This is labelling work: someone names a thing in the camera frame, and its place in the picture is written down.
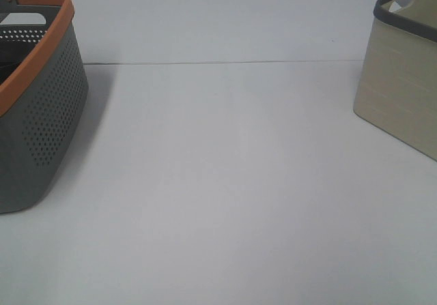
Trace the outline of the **beige bin grey rim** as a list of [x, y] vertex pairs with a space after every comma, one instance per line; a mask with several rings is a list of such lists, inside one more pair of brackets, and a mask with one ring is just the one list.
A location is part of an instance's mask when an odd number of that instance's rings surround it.
[[436, 0], [377, 0], [353, 111], [436, 158]]

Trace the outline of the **grey perforated basket orange rim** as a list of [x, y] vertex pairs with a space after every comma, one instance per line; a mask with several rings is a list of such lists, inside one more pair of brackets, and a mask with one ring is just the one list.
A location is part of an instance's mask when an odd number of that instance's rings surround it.
[[44, 18], [1, 27], [1, 213], [8, 214], [45, 196], [89, 87], [72, 0], [1, 0], [1, 13]]

